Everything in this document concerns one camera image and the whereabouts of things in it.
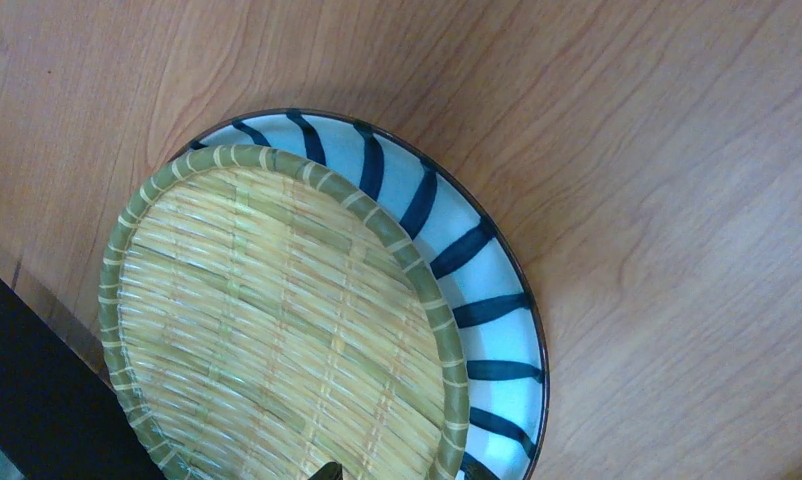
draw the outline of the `blue stripe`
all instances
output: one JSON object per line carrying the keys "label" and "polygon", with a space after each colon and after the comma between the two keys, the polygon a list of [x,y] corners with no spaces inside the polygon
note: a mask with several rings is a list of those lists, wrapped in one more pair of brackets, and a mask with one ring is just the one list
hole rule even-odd
{"label": "blue stripe", "polygon": [[321,146],[321,139],[315,127],[310,125],[299,110],[287,110],[286,118],[295,122],[296,125],[301,127],[301,133],[304,135],[304,147],[307,150],[307,158],[310,160],[327,165],[324,158],[324,148]]}
{"label": "blue stripe", "polygon": [[433,276],[439,279],[462,267],[475,258],[475,255],[494,237],[495,226],[492,220],[489,217],[481,217],[478,226],[464,233],[430,262]]}
{"label": "blue stripe", "polygon": [[498,477],[477,458],[463,452],[460,470],[466,474],[466,480],[498,480]]}
{"label": "blue stripe", "polygon": [[242,120],[234,120],[231,123],[231,125],[233,125],[233,128],[235,128],[236,130],[239,130],[240,132],[244,133],[245,135],[248,135],[249,137],[251,137],[251,141],[254,142],[254,145],[263,145],[263,146],[266,146],[266,147],[270,147],[271,146],[271,144],[268,143],[268,140],[266,140],[265,135],[260,133],[260,131],[257,130],[256,128],[249,127],[248,125],[245,125],[245,122],[243,122]]}
{"label": "blue stripe", "polygon": [[498,382],[517,378],[533,378],[542,383],[542,370],[533,365],[507,360],[469,360],[466,362],[470,380]]}
{"label": "blue stripe", "polygon": [[469,423],[496,435],[501,435],[502,437],[507,437],[521,443],[525,454],[528,458],[533,459],[534,452],[536,451],[536,444],[533,443],[531,438],[521,427],[510,420],[499,417],[486,410],[472,407],[469,413]]}
{"label": "blue stripe", "polygon": [[457,320],[459,328],[476,327],[499,319],[519,308],[530,308],[528,296],[524,293],[502,295],[467,303],[454,309],[454,318]]}
{"label": "blue stripe", "polygon": [[354,129],[363,137],[363,176],[360,177],[360,190],[373,200],[380,195],[383,185],[383,147],[374,138],[372,127],[361,122],[354,122]]}
{"label": "blue stripe", "polygon": [[422,227],[425,226],[425,222],[433,210],[433,202],[436,200],[436,172],[424,164],[422,166],[425,169],[425,176],[422,177],[407,211],[398,222],[412,239],[415,239],[422,231]]}

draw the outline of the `bamboo basket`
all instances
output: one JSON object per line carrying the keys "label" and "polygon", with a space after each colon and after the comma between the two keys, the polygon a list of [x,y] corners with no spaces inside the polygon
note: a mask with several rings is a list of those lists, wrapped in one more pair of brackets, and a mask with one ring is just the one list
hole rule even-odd
{"label": "bamboo basket", "polygon": [[127,419],[168,478],[454,478],[459,334],[373,200],[266,147],[190,152],[121,213],[99,290]]}

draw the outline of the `bamboo rim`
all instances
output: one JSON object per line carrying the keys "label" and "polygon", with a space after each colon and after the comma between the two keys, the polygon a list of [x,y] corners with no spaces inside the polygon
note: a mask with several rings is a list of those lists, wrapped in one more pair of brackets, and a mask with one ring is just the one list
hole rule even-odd
{"label": "bamboo rim", "polygon": [[107,245],[99,286],[99,320],[104,356],[116,395],[140,442],[170,478],[190,478],[192,468],[170,448],[130,368],[119,315],[119,287],[127,248],[140,220],[174,185],[198,173],[224,168],[262,168],[323,192],[363,221],[392,252],[424,306],[437,342],[445,390],[444,423],[428,478],[453,478],[460,467],[469,426],[468,376],[451,309],[426,262],[406,232],[372,199],[343,177],[310,160],[268,147],[220,146],[189,152],[162,168],[133,195]]}

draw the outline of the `ceramic plate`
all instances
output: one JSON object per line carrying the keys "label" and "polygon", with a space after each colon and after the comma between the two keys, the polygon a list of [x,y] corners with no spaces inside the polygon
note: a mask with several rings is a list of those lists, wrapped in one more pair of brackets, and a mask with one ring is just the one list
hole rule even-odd
{"label": "ceramic plate", "polygon": [[545,340],[533,294],[503,235],[434,160],[368,123],[302,109],[224,122],[186,150],[256,144],[326,165],[407,230],[454,310],[468,359],[471,415],[462,471],[528,478],[548,407]]}

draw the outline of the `wood grain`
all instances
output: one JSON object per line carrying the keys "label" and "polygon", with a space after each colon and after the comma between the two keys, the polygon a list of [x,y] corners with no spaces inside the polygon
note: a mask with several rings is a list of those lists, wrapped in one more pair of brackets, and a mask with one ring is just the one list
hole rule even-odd
{"label": "wood grain", "polygon": [[0,275],[95,370],[98,264],[195,134],[374,122],[511,242],[535,478],[802,476],[802,0],[0,2]]}

